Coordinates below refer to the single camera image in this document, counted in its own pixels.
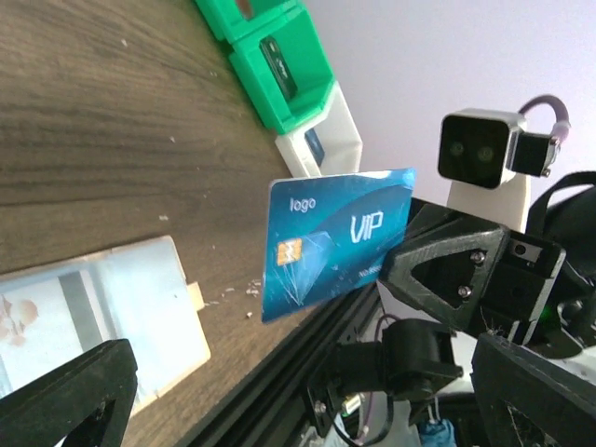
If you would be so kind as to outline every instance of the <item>gold chip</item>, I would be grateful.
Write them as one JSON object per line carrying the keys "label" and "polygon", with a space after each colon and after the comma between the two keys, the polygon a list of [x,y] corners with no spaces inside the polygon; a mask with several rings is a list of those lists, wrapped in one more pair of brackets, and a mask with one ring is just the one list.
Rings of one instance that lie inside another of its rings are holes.
{"label": "gold chip", "polygon": [[288,239],[278,243],[278,265],[300,261],[302,258],[302,240]]}

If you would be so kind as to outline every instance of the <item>white 3d printed part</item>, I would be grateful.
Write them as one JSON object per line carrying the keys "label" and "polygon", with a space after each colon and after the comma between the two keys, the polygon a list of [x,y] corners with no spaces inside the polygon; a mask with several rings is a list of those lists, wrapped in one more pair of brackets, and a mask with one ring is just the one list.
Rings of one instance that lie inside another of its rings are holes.
{"label": "white 3d printed part", "polygon": [[496,189],[483,189],[472,184],[452,182],[447,208],[503,224],[525,233],[530,210],[530,177],[515,174],[513,179]]}
{"label": "white 3d printed part", "polygon": [[[325,157],[318,166],[306,142],[305,134],[314,129]],[[362,156],[362,139],[336,82],[320,115],[286,135],[276,138],[276,145],[293,177],[358,172]]]}

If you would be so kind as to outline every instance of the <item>green plastic part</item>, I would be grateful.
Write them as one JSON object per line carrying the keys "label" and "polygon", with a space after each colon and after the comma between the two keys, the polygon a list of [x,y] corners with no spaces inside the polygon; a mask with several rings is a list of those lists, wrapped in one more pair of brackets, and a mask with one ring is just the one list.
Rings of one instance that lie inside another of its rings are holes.
{"label": "green plastic part", "polygon": [[[217,40],[233,44],[296,7],[297,0],[195,0]],[[238,6],[250,5],[251,17]]]}
{"label": "green plastic part", "polygon": [[[283,54],[297,92],[286,99],[274,77],[261,42],[273,37]],[[285,135],[320,114],[335,76],[306,8],[298,4],[232,46],[230,61],[268,129]]]}

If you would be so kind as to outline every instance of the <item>wooden table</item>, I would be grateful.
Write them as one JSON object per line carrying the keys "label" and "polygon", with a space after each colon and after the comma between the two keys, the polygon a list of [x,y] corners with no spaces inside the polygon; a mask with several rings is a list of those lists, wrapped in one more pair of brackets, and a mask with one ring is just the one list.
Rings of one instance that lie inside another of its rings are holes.
{"label": "wooden table", "polygon": [[0,272],[172,235],[219,302],[201,311],[211,360],[127,446],[175,444],[304,316],[263,326],[244,292],[289,173],[223,49],[192,0],[0,2]]}

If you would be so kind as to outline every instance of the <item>vip card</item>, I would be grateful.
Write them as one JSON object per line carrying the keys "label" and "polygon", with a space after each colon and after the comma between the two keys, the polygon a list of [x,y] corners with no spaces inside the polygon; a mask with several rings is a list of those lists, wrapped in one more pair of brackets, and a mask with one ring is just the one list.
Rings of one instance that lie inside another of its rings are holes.
{"label": "vip card", "polygon": [[414,180],[400,169],[273,182],[263,322],[375,281],[403,240]]}

